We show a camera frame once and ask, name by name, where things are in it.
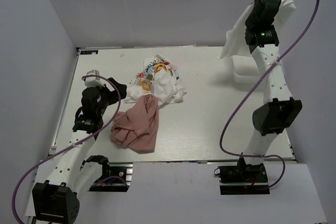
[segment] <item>crumpled fabric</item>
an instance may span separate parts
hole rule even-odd
[[[144,60],[143,70],[127,85],[125,103],[136,103],[140,97],[153,94],[159,107],[183,101],[186,88],[177,67],[160,55]]]
[[[143,95],[131,109],[113,120],[111,141],[138,153],[154,152],[159,127],[158,99]]]

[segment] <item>colorful print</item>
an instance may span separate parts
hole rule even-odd
[[[149,91],[151,91],[152,83],[149,80],[144,80],[144,81],[142,81],[141,86],[142,86],[142,89],[144,91],[149,92]]]
[[[164,69],[164,71],[167,71],[166,66],[162,63],[155,65],[155,73],[159,72],[161,69]]]

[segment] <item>cable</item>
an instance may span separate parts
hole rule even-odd
[[[286,56],[288,54],[288,52],[301,40],[301,38],[306,34],[307,30],[309,29],[311,23],[313,22],[315,15],[317,13],[317,10],[319,8],[319,4],[320,4],[320,0],[316,0],[316,4],[315,4],[315,8],[313,11],[313,14],[311,15],[311,18],[307,24],[307,26],[305,27],[305,29],[303,30],[303,32],[300,34],[300,36],[297,38],[297,40],[294,41],[294,43],[276,60],[277,62],[281,61],[283,59],[284,56]],[[227,150],[225,150],[223,148],[223,137],[224,134],[230,124],[230,122],[232,121],[233,117],[237,114],[237,112],[239,111],[239,109],[243,106],[243,104],[246,102],[246,100],[250,97],[250,95],[253,93],[253,91],[255,91],[255,89],[260,85],[260,83],[264,80],[264,78],[272,71],[272,69],[277,65],[276,62],[274,62],[269,69],[267,69],[267,71],[260,77],[260,79],[257,81],[257,83],[251,88],[251,90],[247,93],[247,95],[242,99],[242,101],[240,102],[240,104],[237,106],[237,108],[233,111],[232,115],[229,117],[229,119],[227,120],[224,129],[222,131],[222,134],[220,135],[220,139],[219,139],[219,147],[221,148],[221,150],[228,154],[228,155],[232,155],[232,156],[237,156],[237,157],[261,157],[261,158],[270,158],[270,157],[276,157],[278,159],[280,159],[282,161],[283,164],[283,168],[282,168],[282,172],[281,175],[279,177],[279,179],[277,181],[275,181],[273,184],[271,184],[268,188],[274,187],[277,183],[279,183],[279,181],[282,179],[283,174],[285,173],[285,161],[282,157],[280,157],[279,155],[268,155],[268,156],[261,156],[261,155],[246,155],[246,154],[236,154],[236,153],[232,153],[229,152]]]
[[[126,183],[125,180],[123,180],[121,177],[119,176],[110,176],[110,177],[107,177],[105,179],[102,179],[101,181],[98,181],[97,183],[93,184],[91,187],[94,187],[94,186],[100,186],[102,183],[104,183],[105,181],[108,181],[112,178],[115,178],[115,179],[118,179],[120,180],[121,182],[123,182],[123,184],[125,184],[127,186],[127,188],[129,188],[129,185]]]
[[[119,108],[120,108],[120,105],[121,105],[121,96],[120,96],[120,92],[119,90],[117,89],[117,87],[111,82],[109,81],[108,79],[106,79],[105,77],[103,76],[99,76],[99,75],[96,75],[96,74],[91,74],[91,75],[88,75],[88,76],[83,76],[82,79],[85,79],[85,78],[88,78],[88,77],[98,77],[98,78],[101,78],[103,79],[104,81],[108,82],[117,92],[118,94],[118,99],[119,99],[119,102],[118,102],[118,107],[113,115],[113,117],[99,130],[97,130],[96,132],[92,133],[91,135],[83,138],[82,140],[80,141],[77,141],[74,145],[79,145],[83,142],[85,142],[86,140],[90,139],[91,137],[93,136],[96,136],[99,132],[101,132],[102,130],[104,130],[114,119],[114,117],[117,115],[118,111],[119,111]],[[39,167],[41,164],[44,164],[45,162],[47,162],[48,160],[51,160],[53,159],[54,157],[64,153],[64,152],[67,152],[69,150],[71,150],[72,148],[74,148],[74,146],[70,145],[66,148],[64,148],[63,150],[55,153],[54,155],[51,155],[49,156],[48,158],[46,158],[45,160],[42,160],[40,162],[38,162],[36,165],[34,165],[32,168],[30,168],[21,178],[20,180],[18,181],[17,185],[15,186],[15,189],[14,189],[14,192],[13,192],[13,196],[12,196],[12,212],[13,212],[13,215],[16,219],[16,221],[20,224],[24,224],[24,222],[20,219],[19,215],[17,214],[17,210],[16,210],[16,206],[15,206],[15,201],[16,201],[16,195],[17,195],[17,191],[21,185],[21,183],[23,182],[23,180],[33,171],[35,170],[37,167]]]

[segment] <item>white cloth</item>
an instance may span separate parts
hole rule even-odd
[[[141,96],[153,94],[161,106],[164,103],[182,102],[185,93],[186,88],[176,66],[156,55],[144,60],[143,71],[127,85],[124,101],[136,103]]]
[[[233,55],[251,56],[248,46],[245,42],[245,21],[253,9],[254,3],[249,5],[243,12],[233,29],[226,33],[226,43],[223,47],[222,54],[218,56],[219,59],[224,57],[231,57]],[[281,0],[279,12],[275,16],[273,25],[277,33],[281,31],[290,15],[296,9],[292,0]]]

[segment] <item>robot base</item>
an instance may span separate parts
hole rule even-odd
[[[246,165],[241,157],[236,166],[220,166],[221,195],[269,194],[268,178],[263,164]]]

